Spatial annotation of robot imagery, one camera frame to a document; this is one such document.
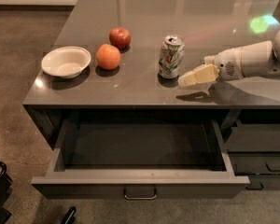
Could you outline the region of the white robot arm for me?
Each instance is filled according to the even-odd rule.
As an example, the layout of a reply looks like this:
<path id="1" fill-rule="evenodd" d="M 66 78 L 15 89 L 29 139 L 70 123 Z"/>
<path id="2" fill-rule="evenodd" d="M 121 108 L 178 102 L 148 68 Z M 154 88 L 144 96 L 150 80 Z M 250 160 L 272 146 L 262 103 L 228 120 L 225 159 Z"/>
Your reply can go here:
<path id="1" fill-rule="evenodd" d="M 246 77 L 280 77 L 280 30 L 268 40 L 239 48 L 226 49 L 206 56 L 204 64 L 178 79 L 178 85 L 189 87 L 217 80 L 240 80 Z"/>

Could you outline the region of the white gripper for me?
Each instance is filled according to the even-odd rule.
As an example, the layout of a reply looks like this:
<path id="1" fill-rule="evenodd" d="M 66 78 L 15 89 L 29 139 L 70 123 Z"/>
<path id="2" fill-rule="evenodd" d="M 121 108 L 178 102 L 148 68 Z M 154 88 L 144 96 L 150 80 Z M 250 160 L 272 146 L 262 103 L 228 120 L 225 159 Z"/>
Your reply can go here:
<path id="1" fill-rule="evenodd" d="M 241 48 L 227 49 L 216 56 L 206 56 L 204 63 L 179 77 L 177 81 L 178 85 L 180 87 L 188 87 L 211 83 L 218 77 L 224 81 L 239 80 L 244 77 L 241 67 Z"/>

